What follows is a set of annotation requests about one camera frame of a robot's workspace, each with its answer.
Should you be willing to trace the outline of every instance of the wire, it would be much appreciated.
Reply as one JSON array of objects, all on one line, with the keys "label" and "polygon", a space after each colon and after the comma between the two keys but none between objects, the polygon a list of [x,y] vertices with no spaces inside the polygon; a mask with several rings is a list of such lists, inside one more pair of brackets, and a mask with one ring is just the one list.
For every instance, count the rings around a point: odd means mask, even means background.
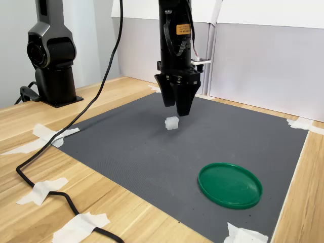
[{"label": "wire", "polygon": [[191,8],[190,8],[189,2],[188,2],[189,0],[184,0],[184,1],[186,2],[186,11],[187,11],[187,15],[188,15],[188,18],[189,18],[191,30],[192,30],[192,47],[193,47],[194,53],[196,54],[196,57],[197,57],[198,53],[196,51],[196,48],[194,47],[195,33],[194,33],[194,26],[193,26]]},{"label": "wire", "polygon": [[[31,82],[28,87],[31,88],[33,85],[37,86],[37,83],[35,81]],[[19,102],[22,100],[21,96],[19,97],[19,99],[16,101],[15,105],[19,104]]]},{"label": "wire", "polygon": [[176,53],[175,50],[174,50],[171,38],[170,38],[170,33],[169,33],[169,26],[170,26],[170,23],[171,23],[171,18],[170,18],[171,14],[166,14],[166,15],[167,15],[167,21],[164,24],[163,29],[164,29],[164,35],[166,36],[167,46],[168,46],[168,49],[169,49],[169,52],[171,53],[171,55],[175,55],[177,57],[180,57],[182,55],[184,49],[187,48],[187,41],[184,40],[181,43],[181,46],[179,48],[179,52]]},{"label": "wire", "polygon": [[[103,86],[105,85],[105,82],[106,82],[106,79],[107,79],[107,76],[109,74],[109,71],[111,69],[111,65],[112,65],[112,61],[113,61],[113,57],[117,51],[117,48],[118,48],[118,45],[119,45],[119,42],[120,42],[120,38],[122,36],[122,30],[123,30],[123,18],[124,18],[124,13],[123,13],[123,0],[119,0],[119,4],[120,4],[120,26],[119,26],[119,33],[118,33],[118,38],[117,38],[117,42],[116,42],[116,45],[111,53],[111,57],[110,57],[110,61],[109,61],[109,65],[108,65],[108,68],[107,68],[107,71],[105,73],[105,76],[103,78],[103,81],[101,83],[101,86],[100,86],[100,89],[97,93],[97,95],[93,98],[93,100],[86,106],[86,108],[79,114],[76,116],[76,118],[73,119],[73,121],[70,122],[69,125],[67,125],[65,128],[63,128],[61,131],[59,131],[57,134],[55,134],[48,142],[47,144],[44,145],[43,148],[41,148],[36,154],[34,154],[31,158],[29,158],[28,160],[26,160],[24,163],[22,163],[21,165],[19,165],[17,168],[16,168],[16,171],[17,173],[21,176],[22,179],[24,179],[25,182],[28,183],[28,185],[30,185],[31,187],[34,187],[34,183],[29,180],[27,178],[27,176],[25,176],[25,174],[21,171],[21,169],[29,164],[30,162],[32,162],[34,159],[36,159],[41,153],[43,153],[46,148],[54,141],[54,139],[61,135],[63,132],[65,132],[67,129],[69,129],[88,109],[89,107],[98,99],[99,95],[101,94],[101,91],[103,89]],[[66,194],[65,192],[59,192],[59,191],[50,191],[49,192],[49,195],[57,195],[57,196],[63,196],[66,198],[67,202],[69,203],[72,211],[74,212],[75,215],[78,215],[79,212],[78,210],[76,209],[75,205],[73,204],[70,196],[68,194]],[[98,227],[96,227],[93,231],[95,232],[98,232],[100,234],[103,234],[113,240],[115,240],[116,242],[118,243],[124,243],[124,241],[119,238],[117,235],[114,235],[113,233],[109,232],[109,231],[106,231],[104,229],[100,229]]]}]

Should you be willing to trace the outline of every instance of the wooden tabletop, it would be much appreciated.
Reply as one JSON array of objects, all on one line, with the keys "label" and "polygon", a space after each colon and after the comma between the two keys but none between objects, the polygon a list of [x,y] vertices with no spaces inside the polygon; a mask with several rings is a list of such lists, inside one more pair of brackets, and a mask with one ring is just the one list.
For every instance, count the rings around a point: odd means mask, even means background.
[{"label": "wooden tabletop", "polygon": [[[26,102],[0,109],[0,154],[35,140],[37,137],[32,131],[36,124],[55,131],[65,127],[96,95],[99,85],[77,89],[77,95],[85,100],[58,109],[41,102]],[[78,122],[152,94],[154,91],[148,85],[154,84],[128,77],[108,81],[99,99]],[[292,115],[231,101],[214,101],[297,119]],[[324,128],[320,122],[314,125]],[[57,196],[48,196],[41,206],[16,204],[31,188],[19,177],[15,168],[35,153],[0,156],[0,242],[51,242],[53,233],[74,217],[66,200]],[[23,171],[34,183],[67,178],[68,184],[60,191],[70,195],[81,213],[106,213],[111,223],[104,229],[120,236],[125,242],[209,242],[53,146]],[[324,242],[323,228],[324,141],[323,135],[309,132],[272,241]],[[84,242],[111,240],[93,232]]]}]

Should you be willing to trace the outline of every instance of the green lid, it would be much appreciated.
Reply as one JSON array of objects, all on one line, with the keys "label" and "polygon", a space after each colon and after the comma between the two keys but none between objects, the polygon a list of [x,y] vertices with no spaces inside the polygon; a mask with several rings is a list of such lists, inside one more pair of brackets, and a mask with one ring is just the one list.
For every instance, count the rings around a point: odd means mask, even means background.
[{"label": "green lid", "polygon": [[198,176],[202,192],[213,202],[230,209],[248,209],[261,199],[263,189],[250,171],[233,164],[205,166]]}]

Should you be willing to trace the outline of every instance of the gray mat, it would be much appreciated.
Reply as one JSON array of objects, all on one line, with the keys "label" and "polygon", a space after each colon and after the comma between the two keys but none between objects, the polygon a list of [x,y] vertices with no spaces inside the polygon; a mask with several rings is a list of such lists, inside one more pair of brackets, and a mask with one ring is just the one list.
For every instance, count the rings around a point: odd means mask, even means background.
[{"label": "gray mat", "polygon": [[[307,131],[286,119],[195,98],[179,129],[167,131],[161,94],[136,100],[74,127],[63,152],[171,215],[214,242],[227,222],[269,237],[276,226]],[[210,163],[233,163],[263,185],[259,204],[223,208],[200,191],[197,176]]]}]

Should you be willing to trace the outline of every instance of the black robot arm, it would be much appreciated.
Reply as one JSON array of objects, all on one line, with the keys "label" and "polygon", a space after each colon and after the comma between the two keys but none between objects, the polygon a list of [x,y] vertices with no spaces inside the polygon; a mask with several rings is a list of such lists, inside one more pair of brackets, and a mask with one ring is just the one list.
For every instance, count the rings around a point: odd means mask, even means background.
[{"label": "black robot arm", "polygon": [[[64,25],[62,0],[36,0],[37,24],[28,32],[28,56],[36,69],[41,100],[61,107],[82,100],[76,96],[72,73],[76,48]],[[28,96],[31,91],[21,93]]]},{"label": "black robot arm", "polygon": [[191,63],[191,34],[194,48],[194,27],[190,0],[159,0],[161,72],[155,79],[165,106],[177,105],[179,116],[188,115],[193,98],[201,86],[200,73]]}]

